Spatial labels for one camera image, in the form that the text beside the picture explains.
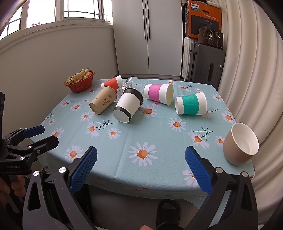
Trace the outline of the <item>person's left hand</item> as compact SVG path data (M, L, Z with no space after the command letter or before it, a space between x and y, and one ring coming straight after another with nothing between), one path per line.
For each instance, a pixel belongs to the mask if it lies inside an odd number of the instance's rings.
M6 194L10 194L11 191L18 197L25 197L25 179L24 175L17 175L14 181L11 181L11 185L7 185L3 178L0 178L0 190L1 190L1 204L6 206L9 203L6 198Z

